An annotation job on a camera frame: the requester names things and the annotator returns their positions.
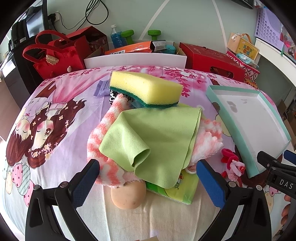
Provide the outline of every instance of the person's hand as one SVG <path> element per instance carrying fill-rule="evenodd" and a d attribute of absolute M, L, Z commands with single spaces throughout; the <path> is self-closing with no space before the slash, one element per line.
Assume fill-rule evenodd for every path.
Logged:
<path fill-rule="evenodd" d="M 288 195 L 285 195 L 284 200 L 287 201 L 287 202 L 291 202 L 291 197 L 289 197 Z M 282 213 L 281 213 L 281 216 L 283 217 L 281 219 L 281 225 L 285 225 L 285 223 L 288 220 L 288 213 L 289 213 L 289 210 L 290 210 L 290 205 L 291 204 L 288 204 L 287 206 L 285 206 Z"/>

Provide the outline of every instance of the blue water bottle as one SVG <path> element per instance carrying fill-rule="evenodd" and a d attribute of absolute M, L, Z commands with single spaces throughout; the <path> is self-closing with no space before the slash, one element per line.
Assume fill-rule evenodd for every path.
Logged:
<path fill-rule="evenodd" d="M 112 31 L 111 31 L 111 39 L 114 45 L 114 48 L 119 48 L 125 46 L 125 42 L 121 37 L 121 32 L 118 32 L 116 29 L 116 24 L 111 25 Z"/>

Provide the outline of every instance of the sponge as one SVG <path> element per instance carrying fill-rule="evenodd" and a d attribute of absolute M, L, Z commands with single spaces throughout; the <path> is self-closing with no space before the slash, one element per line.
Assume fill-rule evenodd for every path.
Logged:
<path fill-rule="evenodd" d="M 145 107 L 167 108 L 178 103 L 183 86 L 148 74 L 114 71 L 110 89 L 133 97 Z"/>

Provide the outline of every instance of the bag handle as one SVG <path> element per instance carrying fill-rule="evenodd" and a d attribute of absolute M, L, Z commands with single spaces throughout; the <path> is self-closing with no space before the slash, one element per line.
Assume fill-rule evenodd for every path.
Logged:
<path fill-rule="evenodd" d="M 38 37 L 43 35 L 43 34 L 52 34 L 52 35 L 56 35 L 56 36 L 59 36 L 60 38 L 64 39 L 67 41 L 67 43 L 71 42 L 72 40 L 70 40 L 69 38 L 66 37 L 66 35 L 62 34 L 62 33 L 59 33 L 57 31 L 54 31 L 54 30 L 43 30 L 41 31 L 39 34 L 37 34 L 36 38 L 35 38 L 35 42 L 37 44 L 40 44 L 39 40 L 38 40 Z"/>
<path fill-rule="evenodd" d="M 65 51 L 62 50 L 62 49 L 59 49 L 57 47 L 54 47 L 54 46 L 50 46 L 50 45 L 47 45 L 47 44 L 32 44 L 32 45 L 29 45 L 28 47 L 26 47 L 22 53 L 22 56 L 27 59 L 27 60 L 30 60 L 31 62 L 34 62 L 34 63 L 37 63 L 37 64 L 40 64 L 41 63 L 41 60 L 40 59 L 36 59 L 30 55 L 28 55 L 26 52 L 31 50 L 31 49 L 44 49 L 44 50 L 52 50 L 53 52 L 58 52 L 58 53 L 64 53 Z"/>
<path fill-rule="evenodd" d="M 247 36 L 249 42 L 250 42 L 251 44 L 253 44 L 252 41 L 251 41 L 250 35 L 248 35 L 248 34 L 239 34 L 239 33 L 236 33 L 236 34 L 234 34 L 234 35 L 231 37 L 231 39 L 232 39 L 233 41 L 235 41 L 236 38 L 237 38 L 237 36 L 240 36 L 240 37 Z"/>
<path fill-rule="evenodd" d="M 252 43 L 252 40 L 251 40 L 251 38 L 250 38 L 250 35 L 248 35 L 248 34 L 242 34 L 242 36 L 247 36 L 249 42 L 250 42 L 251 44 L 253 44 L 253 43 Z"/>

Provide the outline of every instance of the red felt bag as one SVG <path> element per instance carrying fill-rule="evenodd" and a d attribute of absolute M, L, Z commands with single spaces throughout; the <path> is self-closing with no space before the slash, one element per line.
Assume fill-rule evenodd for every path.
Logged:
<path fill-rule="evenodd" d="M 41 44 L 38 37 L 42 34 L 57 35 L 65 40 L 66 44 L 61 45 L 59 40 L 51 41 L 47 45 Z M 46 56 L 36 59 L 26 53 L 31 49 L 38 48 L 45 50 Z M 84 59 L 91 53 L 85 36 L 72 41 L 59 32 L 45 30 L 36 36 L 36 44 L 26 47 L 22 55 L 27 60 L 34 62 L 34 68 L 46 80 L 68 72 L 85 69 Z"/>

